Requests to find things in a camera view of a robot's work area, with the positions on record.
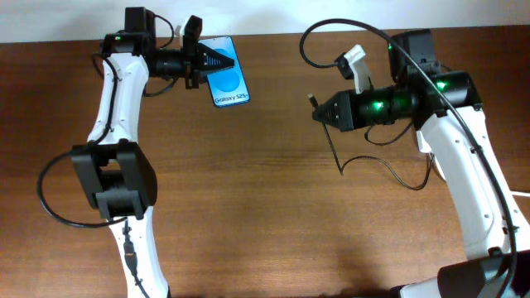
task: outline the white wall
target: white wall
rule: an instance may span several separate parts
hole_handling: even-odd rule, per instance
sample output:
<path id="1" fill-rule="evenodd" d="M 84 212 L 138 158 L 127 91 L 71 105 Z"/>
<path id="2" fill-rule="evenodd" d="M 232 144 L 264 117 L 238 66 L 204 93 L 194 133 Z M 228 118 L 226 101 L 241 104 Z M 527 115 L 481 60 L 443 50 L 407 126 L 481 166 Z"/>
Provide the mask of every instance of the white wall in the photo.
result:
<path id="1" fill-rule="evenodd" d="M 0 42 L 102 39 L 123 28 L 127 6 L 145 6 L 174 26 L 195 14 L 203 36 L 303 32 L 331 17 L 383 29 L 530 23 L 529 0 L 0 0 Z M 170 34 L 162 23 L 157 29 Z"/>

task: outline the phone screen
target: phone screen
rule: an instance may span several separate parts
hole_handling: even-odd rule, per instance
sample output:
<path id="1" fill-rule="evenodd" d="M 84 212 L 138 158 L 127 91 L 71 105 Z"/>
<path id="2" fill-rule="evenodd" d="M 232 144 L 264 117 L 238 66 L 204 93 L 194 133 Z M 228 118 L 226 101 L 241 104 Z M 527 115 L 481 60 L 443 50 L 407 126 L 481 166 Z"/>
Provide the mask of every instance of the phone screen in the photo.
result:
<path id="1" fill-rule="evenodd" d="M 216 37 L 200 40 L 199 43 L 234 59 L 233 68 L 206 76 L 215 106 L 226 107 L 247 103 L 250 100 L 250 95 L 232 38 L 229 36 Z"/>

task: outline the black bracket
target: black bracket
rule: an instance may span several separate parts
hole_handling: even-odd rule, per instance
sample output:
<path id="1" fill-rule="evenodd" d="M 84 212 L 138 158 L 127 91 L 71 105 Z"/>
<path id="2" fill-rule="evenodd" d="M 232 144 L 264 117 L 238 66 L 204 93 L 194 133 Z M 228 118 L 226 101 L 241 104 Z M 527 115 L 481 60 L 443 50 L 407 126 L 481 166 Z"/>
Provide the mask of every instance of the black bracket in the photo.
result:
<path id="1" fill-rule="evenodd" d="M 102 219 L 130 215 L 143 219 L 147 207 L 157 202 L 157 175 L 136 142 L 74 148 L 75 172 L 90 206 L 99 210 Z M 120 169 L 105 170 L 109 162 L 117 162 Z"/>

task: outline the cable connector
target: cable connector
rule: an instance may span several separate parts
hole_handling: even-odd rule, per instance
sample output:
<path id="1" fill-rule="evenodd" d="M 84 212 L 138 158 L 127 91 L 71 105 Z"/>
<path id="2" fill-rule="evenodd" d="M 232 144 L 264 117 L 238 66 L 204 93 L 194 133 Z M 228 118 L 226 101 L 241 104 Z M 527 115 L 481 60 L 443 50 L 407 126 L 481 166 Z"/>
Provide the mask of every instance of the cable connector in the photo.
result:
<path id="1" fill-rule="evenodd" d="M 123 257 L 125 258 L 127 268 L 131 271 L 131 275 L 136 276 L 138 274 L 138 258 L 134 251 L 134 244 L 129 236 L 129 231 L 131 231 L 131 228 L 129 228 L 128 220 L 125 220 L 125 226 L 123 227 L 123 235 L 125 236 L 125 242 L 123 243 Z"/>
<path id="2" fill-rule="evenodd" d="M 311 103 L 314 109 L 318 108 L 318 102 L 316 101 L 315 95 L 308 94 L 307 98 L 309 99 L 309 102 Z"/>

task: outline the black cylinder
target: black cylinder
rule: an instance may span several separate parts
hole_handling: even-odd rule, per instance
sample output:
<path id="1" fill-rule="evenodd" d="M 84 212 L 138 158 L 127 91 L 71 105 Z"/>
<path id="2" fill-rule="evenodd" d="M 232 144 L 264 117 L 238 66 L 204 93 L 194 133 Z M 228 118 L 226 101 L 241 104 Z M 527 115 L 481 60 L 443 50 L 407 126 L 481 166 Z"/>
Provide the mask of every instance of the black cylinder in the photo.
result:
<path id="1" fill-rule="evenodd" d="M 157 50 L 154 63 L 154 73 L 151 77 L 178 77 L 185 76 L 186 68 L 183 65 L 184 54 L 179 50 Z"/>
<path id="2" fill-rule="evenodd" d="M 398 119 L 410 118 L 419 107 L 419 100 L 407 89 L 387 87 L 371 92 L 350 94 L 354 127 L 393 124 Z"/>

